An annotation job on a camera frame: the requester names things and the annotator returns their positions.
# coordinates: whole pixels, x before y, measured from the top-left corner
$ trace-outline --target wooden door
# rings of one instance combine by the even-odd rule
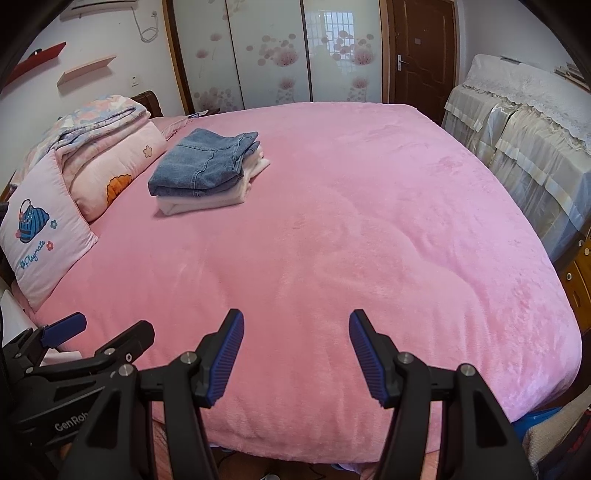
[[[456,76],[456,22],[450,0],[392,0],[390,91],[438,125]]]

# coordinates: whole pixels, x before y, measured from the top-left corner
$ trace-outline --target pink blanket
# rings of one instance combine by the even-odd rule
[[[209,439],[258,456],[376,462],[391,412],[371,399],[348,338],[363,308],[429,365],[477,366],[515,420],[574,379],[581,338],[542,244],[501,184],[404,105],[299,103],[190,121],[257,130],[272,165],[246,203],[165,217],[155,164],[92,228],[99,242],[36,317],[80,310],[90,355],[138,319],[140,368],[170,362],[230,307],[245,336]],[[438,448],[434,408],[428,451]]]

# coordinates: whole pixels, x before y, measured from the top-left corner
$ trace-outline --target air conditioner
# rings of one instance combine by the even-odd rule
[[[60,20],[78,17],[91,12],[136,8],[137,5],[138,0],[74,0],[60,15]]]

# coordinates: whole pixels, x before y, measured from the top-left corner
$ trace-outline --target red wall shelf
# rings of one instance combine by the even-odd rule
[[[24,75],[29,70],[34,69],[42,63],[56,58],[65,46],[66,42],[62,42],[58,45],[53,45],[52,47],[49,47],[46,50],[42,50],[37,55],[32,55],[26,60],[22,61],[15,67],[15,69],[10,74],[6,82],[6,85],[15,81],[17,78],[19,78],[21,75]]]

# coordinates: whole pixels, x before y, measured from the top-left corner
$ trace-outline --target pink pillow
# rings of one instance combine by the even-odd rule
[[[181,130],[182,127],[187,125],[189,119],[186,116],[157,116],[150,120],[162,132],[164,138],[168,140],[177,131]]]
[[[151,122],[97,155],[80,169],[70,195],[86,221],[93,222],[117,196],[166,149],[166,140]]]
[[[97,241],[51,150],[12,194],[0,226],[0,245],[33,310]]]

